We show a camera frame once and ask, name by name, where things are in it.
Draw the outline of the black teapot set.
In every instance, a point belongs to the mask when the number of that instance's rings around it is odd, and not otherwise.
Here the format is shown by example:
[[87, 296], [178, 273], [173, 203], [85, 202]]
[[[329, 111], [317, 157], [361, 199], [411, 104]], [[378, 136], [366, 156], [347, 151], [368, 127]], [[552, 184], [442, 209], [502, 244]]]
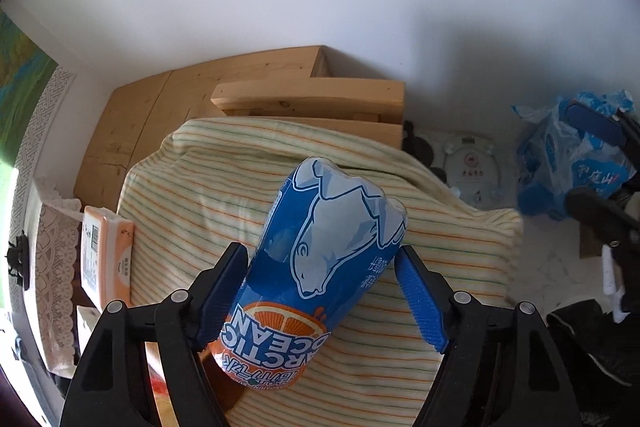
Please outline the black teapot set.
[[28, 291], [30, 285], [30, 248], [29, 239], [24, 231], [15, 237], [14, 242], [9, 242], [6, 262], [8, 262], [9, 276], [14, 277], [17, 285], [24, 291]]

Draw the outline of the striped tablecloth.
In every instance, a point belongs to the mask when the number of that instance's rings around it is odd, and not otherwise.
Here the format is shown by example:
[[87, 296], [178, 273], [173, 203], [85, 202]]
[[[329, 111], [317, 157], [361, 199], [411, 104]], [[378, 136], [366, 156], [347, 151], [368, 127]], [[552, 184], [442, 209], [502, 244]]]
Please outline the striped tablecloth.
[[395, 277], [409, 246], [427, 269], [500, 306], [523, 221], [480, 211], [410, 155], [294, 122], [195, 119], [132, 167], [130, 294], [158, 303], [248, 250], [241, 289], [208, 338], [233, 426], [409, 426], [440, 364]]

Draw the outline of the blue plastic bag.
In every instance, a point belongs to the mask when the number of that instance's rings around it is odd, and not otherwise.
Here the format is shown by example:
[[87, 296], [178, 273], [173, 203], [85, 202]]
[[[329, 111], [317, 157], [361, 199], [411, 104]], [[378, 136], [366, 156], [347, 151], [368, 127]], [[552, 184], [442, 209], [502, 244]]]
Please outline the blue plastic bag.
[[618, 146], [567, 124], [565, 109], [571, 101], [605, 116], [613, 117], [620, 108], [634, 110], [626, 90], [601, 95], [582, 91], [538, 108], [514, 105], [513, 112], [533, 126], [516, 149], [518, 210], [525, 216], [546, 215], [560, 221], [567, 217], [564, 200], [569, 191], [584, 186], [608, 198], [636, 173]]

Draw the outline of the tissue pack right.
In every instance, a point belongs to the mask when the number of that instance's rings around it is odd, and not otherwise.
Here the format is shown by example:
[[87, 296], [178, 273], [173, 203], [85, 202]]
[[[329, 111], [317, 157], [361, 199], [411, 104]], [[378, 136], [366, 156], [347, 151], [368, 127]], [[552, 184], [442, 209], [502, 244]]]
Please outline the tissue pack right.
[[107, 208], [86, 206], [80, 242], [80, 283], [102, 312], [113, 300], [130, 301], [134, 222]]

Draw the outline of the landscape painting roller blind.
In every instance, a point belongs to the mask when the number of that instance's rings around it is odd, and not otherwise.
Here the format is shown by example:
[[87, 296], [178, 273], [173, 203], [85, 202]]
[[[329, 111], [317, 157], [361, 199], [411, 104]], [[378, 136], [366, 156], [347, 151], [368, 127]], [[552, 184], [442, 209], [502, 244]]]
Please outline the landscape painting roller blind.
[[44, 140], [70, 85], [56, 64], [6, 14], [1, 15], [1, 238], [21, 228]]

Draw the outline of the blue Arctic Ocean cup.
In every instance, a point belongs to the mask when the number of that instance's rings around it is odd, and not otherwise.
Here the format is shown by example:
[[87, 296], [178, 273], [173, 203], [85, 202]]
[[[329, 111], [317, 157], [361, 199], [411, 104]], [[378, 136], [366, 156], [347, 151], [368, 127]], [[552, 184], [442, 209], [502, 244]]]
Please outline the blue Arctic Ocean cup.
[[294, 384], [333, 329], [399, 251], [399, 200], [324, 158], [286, 178], [248, 272], [210, 344], [231, 379], [258, 390]]

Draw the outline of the lace covered low table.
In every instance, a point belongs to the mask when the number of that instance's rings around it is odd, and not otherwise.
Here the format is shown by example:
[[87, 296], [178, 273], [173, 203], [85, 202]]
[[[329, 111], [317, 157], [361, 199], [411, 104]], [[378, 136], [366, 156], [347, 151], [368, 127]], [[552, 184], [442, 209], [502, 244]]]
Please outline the lace covered low table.
[[32, 180], [24, 219], [29, 243], [24, 303], [44, 366], [64, 378], [76, 369], [73, 280], [81, 223], [78, 199], [60, 196], [48, 180]]

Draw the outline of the white bathroom scale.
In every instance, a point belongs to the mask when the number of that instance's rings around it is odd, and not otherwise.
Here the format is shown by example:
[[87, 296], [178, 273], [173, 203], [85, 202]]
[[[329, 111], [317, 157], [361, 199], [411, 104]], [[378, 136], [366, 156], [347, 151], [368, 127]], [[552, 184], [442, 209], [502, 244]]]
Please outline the white bathroom scale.
[[498, 208], [503, 200], [502, 172], [495, 144], [472, 134], [431, 132], [431, 169], [462, 202], [479, 210]]

